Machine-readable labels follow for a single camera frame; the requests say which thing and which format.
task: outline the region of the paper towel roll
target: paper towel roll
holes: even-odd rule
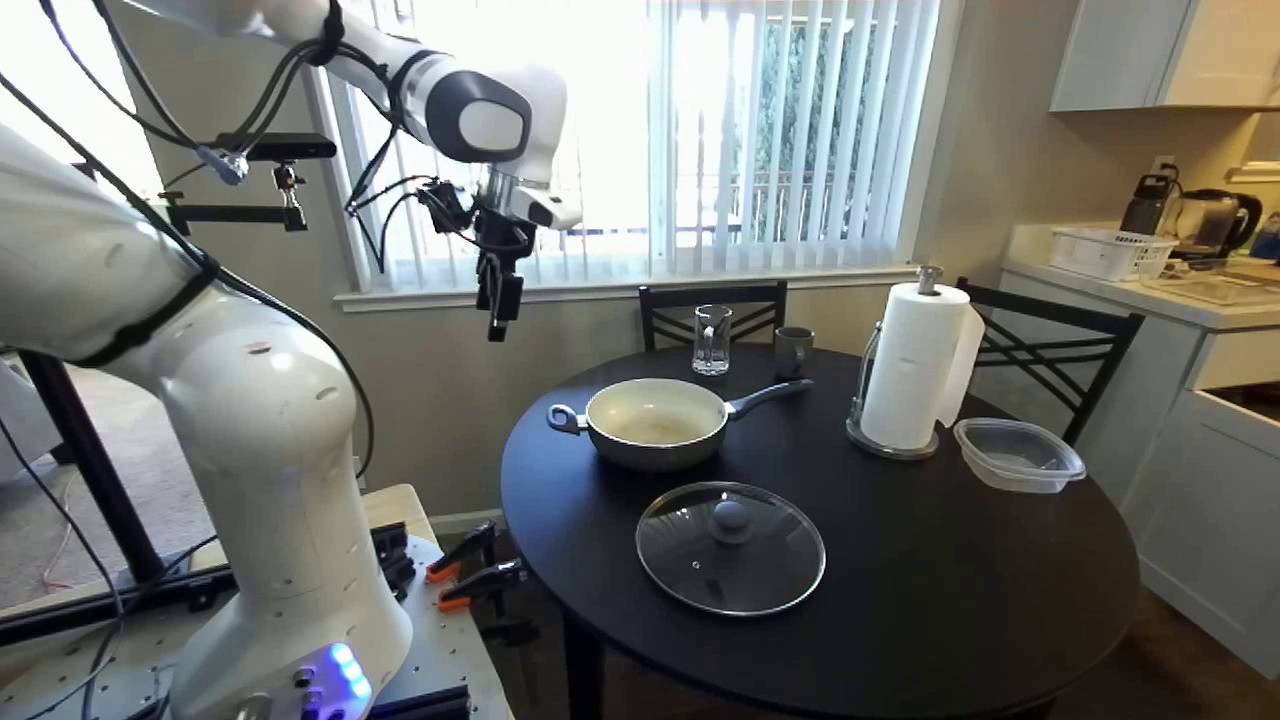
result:
[[[936,423],[956,423],[984,322],[968,291],[892,285],[860,433],[889,447],[928,447]]]

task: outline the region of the floor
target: floor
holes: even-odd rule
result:
[[[144,523],[176,553],[207,537],[207,517],[197,504],[187,469],[172,452],[172,428],[157,423],[157,404],[118,382],[82,382],[86,411],[101,417],[101,435],[137,495]],[[38,462],[56,495],[86,523],[86,537],[108,550],[92,500],[81,493],[74,469]],[[74,537],[47,514],[24,478],[0,478],[0,610],[63,584],[92,581],[92,566],[74,553]],[[565,657],[558,612],[527,581],[508,591],[508,612],[536,629],[531,646],[503,647],[490,640],[490,659],[503,677],[521,720],[565,720]],[[697,690],[685,690],[637,659],[609,651],[609,720],[781,720]],[[1128,640],[1108,664],[1069,690],[1053,720],[1280,720],[1280,683],[1258,679],[1168,603],[1142,601]]]
[[[531,646],[503,647],[490,640],[516,716],[565,720],[555,603],[527,581],[508,591],[508,617],[536,629]],[[785,720],[676,683],[618,651],[609,651],[603,709],[609,720]],[[1058,696],[1053,720],[1280,720],[1280,679],[1268,683],[1165,601],[1142,597],[1128,640]]]

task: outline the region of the container lid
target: container lid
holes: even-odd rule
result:
[[[984,484],[1008,493],[1058,493],[1069,480],[1086,478],[1071,443],[1028,419],[964,417],[956,443]]]
[[[716,617],[794,610],[829,573],[812,519],[736,480],[654,495],[637,523],[637,557],[666,597]]]

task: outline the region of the black chair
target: black chair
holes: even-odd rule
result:
[[[1071,443],[1082,433],[1096,401],[1108,393],[1142,318],[1108,318],[1090,309],[1053,305],[968,285],[964,276],[956,279],[956,287],[968,291],[971,309],[987,324],[974,367],[1028,373],[1071,411],[1062,433],[1062,441]]]
[[[786,322],[786,279],[740,279],[740,285],[642,285],[640,287],[640,333],[642,352],[654,352],[659,342],[690,346],[690,309],[726,305],[731,309],[731,346],[746,338],[769,338]]]

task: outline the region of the pan handle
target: pan handle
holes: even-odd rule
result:
[[[552,404],[549,407],[549,428],[581,435],[581,433],[587,433],[587,417],[572,411],[569,404]]]
[[[757,390],[746,397],[725,401],[725,417],[736,419],[746,407],[757,407],[759,401],[794,397],[794,393],[808,393],[808,390],[812,390],[808,377],[804,382],[786,382],[786,384],[763,384],[763,390]]]

